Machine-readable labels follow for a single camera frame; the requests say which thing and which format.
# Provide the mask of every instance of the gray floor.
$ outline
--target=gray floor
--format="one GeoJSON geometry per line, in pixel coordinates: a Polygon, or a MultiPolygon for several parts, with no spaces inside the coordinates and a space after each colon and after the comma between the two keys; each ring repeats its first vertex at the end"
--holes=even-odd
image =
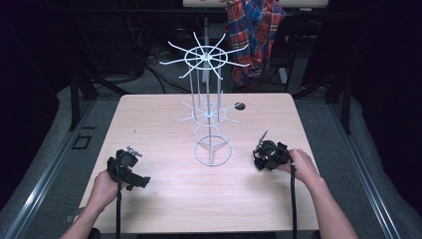
{"type": "MultiPolygon", "coordinates": [[[[301,44],[290,93],[300,90],[302,73],[312,45],[312,41],[301,44]]],[[[177,56],[161,54],[157,59],[151,58],[150,62],[175,58],[177,56]]],[[[183,65],[170,67],[150,64],[150,67],[188,87],[188,80],[177,78],[187,70],[183,65]]],[[[271,74],[265,78],[269,79],[268,76],[271,76],[271,81],[278,80],[271,74]]],[[[223,70],[223,78],[224,92],[231,93],[229,69],[223,70]]],[[[157,79],[149,71],[145,71],[139,79],[119,86],[135,94],[163,94],[157,79]]],[[[178,94],[168,84],[164,86],[168,94],[178,94]]],[[[70,90],[64,89],[58,94],[61,104],[54,124],[25,178],[0,213],[1,238],[57,238],[69,227],[63,221],[79,206],[118,103],[115,93],[100,85],[96,87],[100,96],[95,102],[81,98],[83,118],[74,132],[68,132],[71,125],[70,90]],[[79,133],[92,137],[87,149],[72,149],[79,133]],[[30,197],[39,191],[46,193],[30,197]]],[[[282,90],[282,87],[275,88],[271,84],[262,84],[256,89],[257,92],[282,90]]],[[[422,220],[398,195],[383,172],[358,102],[352,101],[352,135],[345,135],[338,125],[338,106],[326,105],[320,97],[323,92],[324,89],[321,89],[295,103],[319,171],[359,237],[420,238],[422,220]]],[[[299,238],[311,238],[311,234],[300,232],[299,238]]],[[[291,238],[291,232],[277,232],[277,237],[291,238]]],[[[135,235],[124,235],[123,238],[135,238],[135,235]]]]}

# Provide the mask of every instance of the hanging clothing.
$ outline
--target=hanging clothing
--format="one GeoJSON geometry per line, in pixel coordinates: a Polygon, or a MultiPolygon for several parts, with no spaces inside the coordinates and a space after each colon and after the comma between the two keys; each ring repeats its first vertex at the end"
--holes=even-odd
{"type": "Polygon", "coordinates": [[[232,71],[233,89],[247,92],[258,84],[262,70],[269,67],[271,49],[277,29],[286,13],[278,0],[228,0],[226,33],[234,60],[249,67],[235,66],[232,71]]]}

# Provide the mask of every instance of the spinning display rack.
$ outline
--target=spinning display rack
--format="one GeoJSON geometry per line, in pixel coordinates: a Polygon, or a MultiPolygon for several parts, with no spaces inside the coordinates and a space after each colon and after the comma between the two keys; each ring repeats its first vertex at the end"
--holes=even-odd
{"type": "Polygon", "coordinates": [[[229,62],[228,54],[239,52],[245,50],[248,46],[225,52],[221,48],[218,48],[220,43],[224,40],[225,35],[220,39],[220,41],[215,46],[202,46],[196,34],[194,33],[194,38],[196,43],[198,44],[197,47],[194,47],[190,50],[186,50],[180,47],[177,47],[170,42],[168,43],[171,47],[178,49],[180,51],[185,52],[184,58],[171,61],[171,62],[160,62],[162,65],[170,65],[179,62],[184,62],[188,66],[188,71],[183,76],[180,76],[179,79],[184,79],[189,76],[190,80],[190,90],[192,95],[192,104],[189,105],[183,101],[181,101],[184,105],[188,106],[192,109],[192,116],[186,119],[178,119],[178,121],[183,120],[193,120],[198,124],[198,127],[192,132],[192,136],[196,134],[196,132],[201,127],[208,128],[208,134],[201,137],[194,148],[195,157],[203,164],[208,166],[218,166],[225,163],[229,160],[232,147],[230,145],[229,140],[224,138],[220,131],[218,130],[218,125],[225,121],[231,121],[235,123],[239,123],[239,121],[228,119],[227,118],[227,110],[236,107],[238,104],[235,104],[228,108],[223,108],[221,106],[221,98],[223,92],[221,91],[221,81],[223,78],[221,77],[221,68],[226,65],[234,65],[239,67],[248,67],[248,65],[237,64],[233,62],[229,62]],[[210,100],[210,88],[209,88],[209,77],[205,79],[206,84],[206,100],[202,97],[200,91],[200,76],[201,73],[204,75],[206,74],[209,76],[209,72],[212,71],[217,76],[217,99],[215,102],[211,102],[210,100]],[[197,96],[195,96],[193,91],[193,77],[192,73],[196,72],[196,82],[197,82],[197,96]]]}

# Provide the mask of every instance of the hand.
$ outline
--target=hand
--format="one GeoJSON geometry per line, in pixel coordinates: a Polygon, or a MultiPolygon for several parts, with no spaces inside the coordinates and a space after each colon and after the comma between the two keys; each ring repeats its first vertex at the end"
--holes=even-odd
{"type": "MultiPolygon", "coordinates": [[[[317,178],[320,178],[312,159],[303,150],[292,149],[289,150],[289,153],[293,159],[293,162],[295,163],[295,177],[298,180],[302,181],[306,186],[308,186],[311,182],[315,181],[317,178]]],[[[277,169],[291,173],[291,164],[281,164],[277,167],[277,169]]]]}
{"type": "MultiPolygon", "coordinates": [[[[126,182],[121,183],[121,188],[128,186],[126,182]]],[[[88,200],[87,207],[93,207],[100,212],[114,201],[117,196],[117,183],[109,177],[108,172],[102,171],[96,177],[93,191],[88,200]]]]}

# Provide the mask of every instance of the black wire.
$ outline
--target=black wire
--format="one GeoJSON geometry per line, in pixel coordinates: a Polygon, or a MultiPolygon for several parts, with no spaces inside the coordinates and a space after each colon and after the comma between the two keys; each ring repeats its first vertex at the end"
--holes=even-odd
{"type": "Polygon", "coordinates": [[[292,218],[293,218],[293,234],[292,237],[296,239],[298,237],[298,216],[296,211],[296,196],[295,196],[295,163],[291,158],[291,195],[292,195],[292,218]]]}
{"type": "Polygon", "coordinates": [[[116,158],[116,171],[117,171],[117,206],[115,210],[115,238],[120,238],[120,207],[121,207],[121,172],[120,172],[120,160],[116,158]]]}
{"type": "Polygon", "coordinates": [[[177,83],[171,81],[170,79],[166,78],[165,76],[161,75],[160,73],[158,73],[157,71],[155,71],[154,69],[150,68],[149,66],[145,66],[153,75],[155,75],[155,77],[158,79],[158,81],[161,84],[162,90],[165,92],[165,88],[163,85],[163,82],[167,83],[168,85],[170,85],[171,87],[173,87],[176,91],[180,92],[180,93],[191,93],[189,90],[181,87],[180,85],[178,85],[177,83]]]}
{"type": "Polygon", "coordinates": [[[110,83],[113,83],[114,85],[119,85],[119,84],[133,82],[134,80],[138,79],[140,76],[142,76],[142,72],[135,72],[133,74],[130,74],[128,77],[125,77],[122,79],[118,79],[118,80],[107,79],[107,81],[110,83]]]}

